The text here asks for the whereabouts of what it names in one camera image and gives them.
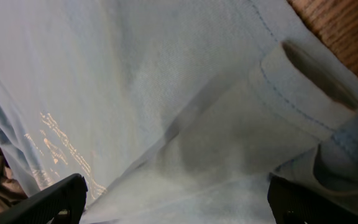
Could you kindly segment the light blue printed t-shirt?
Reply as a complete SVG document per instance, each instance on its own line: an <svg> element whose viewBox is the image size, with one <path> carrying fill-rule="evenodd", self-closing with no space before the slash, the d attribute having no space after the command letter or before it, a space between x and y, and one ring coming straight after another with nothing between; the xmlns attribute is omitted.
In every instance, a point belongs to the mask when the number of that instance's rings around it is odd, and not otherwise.
<svg viewBox="0 0 358 224"><path fill-rule="evenodd" d="M273 223L272 175L358 216L358 78L286 1L0 1L0 148L82 223Z"/></svg>

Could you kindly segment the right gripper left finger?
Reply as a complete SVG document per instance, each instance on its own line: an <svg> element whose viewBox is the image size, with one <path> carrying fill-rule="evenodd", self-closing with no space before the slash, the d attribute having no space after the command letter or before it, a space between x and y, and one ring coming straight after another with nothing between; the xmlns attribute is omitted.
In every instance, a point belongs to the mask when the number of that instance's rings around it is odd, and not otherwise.
<svg viewBox="0 0 358 224"><path fill-rule="evenodd" d="M87 184L72 174L0 213L0 224L79 224L85 209Z"/></svg>

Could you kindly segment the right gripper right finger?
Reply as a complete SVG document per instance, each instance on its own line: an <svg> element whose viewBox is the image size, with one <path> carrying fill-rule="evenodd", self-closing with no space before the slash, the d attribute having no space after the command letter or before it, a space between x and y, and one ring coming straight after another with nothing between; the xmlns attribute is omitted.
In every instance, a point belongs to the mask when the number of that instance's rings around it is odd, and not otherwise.
<svg viewBox="0 0 358 224"><path fill-rule="evenodd" d="M281 177L271 177L267 200L277 224L358 224L358 215Z"/></svg>

